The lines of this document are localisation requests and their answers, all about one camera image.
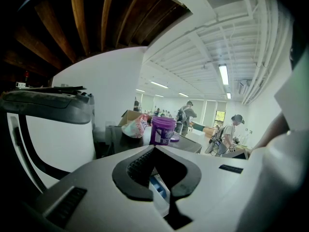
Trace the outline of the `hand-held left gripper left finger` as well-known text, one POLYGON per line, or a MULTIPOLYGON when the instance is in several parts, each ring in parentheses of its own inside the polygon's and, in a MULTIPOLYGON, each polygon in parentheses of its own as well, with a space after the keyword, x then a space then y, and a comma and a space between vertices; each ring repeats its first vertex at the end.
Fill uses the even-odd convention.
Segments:
POLYGON ((68 232, 169 232, 153 192, 127 173, 139 159, 150 166, 152 150, 143 146, 83 165, 42 194, 35 210, 68 232))

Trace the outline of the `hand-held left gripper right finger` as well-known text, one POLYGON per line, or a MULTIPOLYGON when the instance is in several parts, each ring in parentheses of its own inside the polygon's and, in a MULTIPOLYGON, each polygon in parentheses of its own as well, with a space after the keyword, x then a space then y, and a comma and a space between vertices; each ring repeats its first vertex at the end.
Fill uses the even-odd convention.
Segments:
POLYGON ((170 190, 167 223, 177 232, 233 232, 239 215, 224 199, 248 165, 245 159, 221 158, 157 146, 155 166, 170 190))

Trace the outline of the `white detergent drawer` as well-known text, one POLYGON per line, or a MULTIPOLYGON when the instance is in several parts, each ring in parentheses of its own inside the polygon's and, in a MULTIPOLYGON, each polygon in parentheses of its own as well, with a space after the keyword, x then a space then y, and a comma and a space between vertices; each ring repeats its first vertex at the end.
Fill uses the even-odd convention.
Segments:
POLYGON ((159 174, 150 177, 149 190, 153 193, 153 203, 160 215, 164 218, 169 214, 170 190, 159 174))

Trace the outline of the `purple detergent tub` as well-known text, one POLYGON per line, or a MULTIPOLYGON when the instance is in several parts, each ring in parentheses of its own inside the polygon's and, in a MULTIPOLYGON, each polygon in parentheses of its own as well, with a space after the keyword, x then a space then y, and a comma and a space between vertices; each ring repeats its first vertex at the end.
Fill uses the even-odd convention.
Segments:
POLYGON ((176 128, 176 121, 173 118, 154 116, 152 118, 151 129, 151 145, 168 145, 174 129, 176 128))

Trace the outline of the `person's right forearm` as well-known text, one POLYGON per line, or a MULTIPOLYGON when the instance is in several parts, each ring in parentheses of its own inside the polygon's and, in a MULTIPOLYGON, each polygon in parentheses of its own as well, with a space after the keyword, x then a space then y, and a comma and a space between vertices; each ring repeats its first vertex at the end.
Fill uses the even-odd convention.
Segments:
POLYGON ((267 144, 274 138, 279 135, 285 134, 289 130, 290 128, 283 113, 279 113, 270 123, 259 142, 255 145, 255 147, 252 148, 252 152, 256 149, 266 147, 267 144))

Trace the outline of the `pink white detergent pouch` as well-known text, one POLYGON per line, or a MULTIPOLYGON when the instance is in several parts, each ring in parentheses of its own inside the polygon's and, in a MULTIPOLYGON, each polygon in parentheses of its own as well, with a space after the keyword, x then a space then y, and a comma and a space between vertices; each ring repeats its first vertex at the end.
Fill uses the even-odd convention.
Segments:
POLYGON ((152 117, 147 114, 141 114, 136 119, 123 125, 122 133, 130 138, 139 139, 143 136, 145 129, 149 126, 152 117))

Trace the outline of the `white cabinet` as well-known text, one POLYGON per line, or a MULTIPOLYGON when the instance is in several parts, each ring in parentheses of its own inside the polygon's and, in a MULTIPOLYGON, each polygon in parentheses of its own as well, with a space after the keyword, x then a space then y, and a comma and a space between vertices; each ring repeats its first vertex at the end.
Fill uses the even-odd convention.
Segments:
POLYGON ((201 143, 205 141, 205 132, 192 129, 191 131, 187 133, 186 138, 196 143, 201 143))

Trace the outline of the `closed cardboard box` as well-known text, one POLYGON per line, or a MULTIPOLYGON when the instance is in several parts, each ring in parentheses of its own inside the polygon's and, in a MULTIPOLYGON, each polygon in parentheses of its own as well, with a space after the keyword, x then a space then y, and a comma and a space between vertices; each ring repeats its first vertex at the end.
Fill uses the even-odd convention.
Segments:
POLYGON ((216 128, 205 127, 203 129, 203 132, 205 133, 205 136, 207 138, 211 138, 217 132, 217 129, 216 128))

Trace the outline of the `white black cleaning machine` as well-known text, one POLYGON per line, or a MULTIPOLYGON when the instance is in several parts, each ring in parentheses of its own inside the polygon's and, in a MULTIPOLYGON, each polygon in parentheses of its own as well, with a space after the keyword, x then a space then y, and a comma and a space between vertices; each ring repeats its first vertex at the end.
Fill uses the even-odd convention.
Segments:
POLYGON ((0 96, 0 163, 13 186, 36 195, 95 159, 94 104, 82 86, 0 96))

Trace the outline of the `large open cardboard box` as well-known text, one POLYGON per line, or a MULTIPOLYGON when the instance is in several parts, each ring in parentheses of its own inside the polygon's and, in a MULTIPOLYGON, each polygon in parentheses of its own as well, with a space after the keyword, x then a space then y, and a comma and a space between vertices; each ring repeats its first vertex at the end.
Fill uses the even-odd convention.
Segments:
POLYGON ((134 121, 135 119, 137 119, 139 116, 141 116, 142 113, 137 112, 137 111, 132 111, 132 110, 126 110, 122 116, 121 116, 121 120, 118 124, 118 126, 124 126, 127 125, 129 123, 131 123, 132 121, 134 121))

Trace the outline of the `ceiling air conditioner unit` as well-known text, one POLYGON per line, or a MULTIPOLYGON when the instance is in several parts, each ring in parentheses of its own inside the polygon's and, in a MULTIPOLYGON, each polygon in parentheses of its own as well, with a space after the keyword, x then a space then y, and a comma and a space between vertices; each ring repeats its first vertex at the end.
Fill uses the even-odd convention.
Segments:
POLYGON ((239 83, 239 95, 244 95, 246 93, 246 90, 248 89, 248 87, 250 86, 252 80, 248 80, 248 79, 243 79, 240 81, 239 83))

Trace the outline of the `wooden staircase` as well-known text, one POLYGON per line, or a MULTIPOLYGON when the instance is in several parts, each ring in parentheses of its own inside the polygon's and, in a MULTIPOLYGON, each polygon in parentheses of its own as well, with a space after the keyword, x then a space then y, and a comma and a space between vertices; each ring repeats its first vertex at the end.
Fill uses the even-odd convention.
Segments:
POLYGON ((178 0, 0 0, 0 86, 39 87, 94 55, 149 46, 189 14, 178 0))

